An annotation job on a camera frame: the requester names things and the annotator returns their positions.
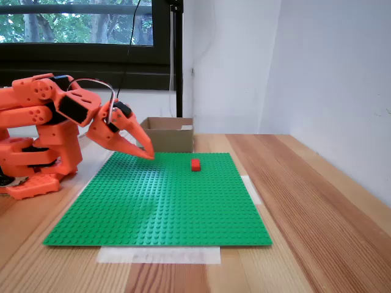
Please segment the tree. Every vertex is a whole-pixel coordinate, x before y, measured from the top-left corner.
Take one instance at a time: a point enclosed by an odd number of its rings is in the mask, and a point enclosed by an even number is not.
[[[2,5],[117,4],[138,0],[2,0]],[[141,0],[140,5],[151,5]],[[0,15],[0,43],[112,43],[128,44],[132,15],[37,14]],[[136,15],[132,44],[153,45],[152,15]]]

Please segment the black metal pole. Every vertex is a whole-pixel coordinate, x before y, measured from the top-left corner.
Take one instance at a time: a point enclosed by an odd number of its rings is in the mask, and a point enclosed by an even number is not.
[[[174,13],[175,27],[175,85],[177,90],[177,117],[183,117],[183,18],[182,13]]]
[[[35,13],[86,13],[132,15],[136,5],[103,4],[39,4],[39,5],[0,5],[0,15]],[[139,6],[140,14],[152,13],[151,6]]]
[[[166,0],[174,13],[174,72],[177,117],[183,117],[183,0]]]

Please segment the green lego baseplate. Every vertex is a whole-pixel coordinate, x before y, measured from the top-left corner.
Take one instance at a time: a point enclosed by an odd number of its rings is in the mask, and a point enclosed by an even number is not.
[[[191,171],[191,159],[201,171]],[[271,245],[228,153],[114,153],[44,240],[55,246]]]

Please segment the red lego brick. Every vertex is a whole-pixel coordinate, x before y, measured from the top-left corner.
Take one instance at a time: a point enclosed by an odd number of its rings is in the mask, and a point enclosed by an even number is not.
[[[193,172],[201,171],[200,159],[191,159],[191,170]]]

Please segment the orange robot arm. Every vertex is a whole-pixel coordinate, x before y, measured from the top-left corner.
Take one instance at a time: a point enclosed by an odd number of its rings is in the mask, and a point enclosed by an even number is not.
[[[76,172],[82,160],[78,126],[87,126],[92,120],[87,137],[94,142],[109,150],[154,159],[151,140],[130,108],[116,101],[109,115],[111,106],[110,102],[101,106],[100,97],[82,89],[71,76],[43,74],[0,89],[0,176],[29,177],[28,188],[6,184],[0,186],[0,192],[22,199],[58,190],[58,180]],[[38,139],[9,137],[8,128],[27,125],[36,125]],[[145,150],[120,136],[121,130],[128,131]],[[51,183],[43,188],[39,176]],[[36,183],[31,187],[28,182]]]

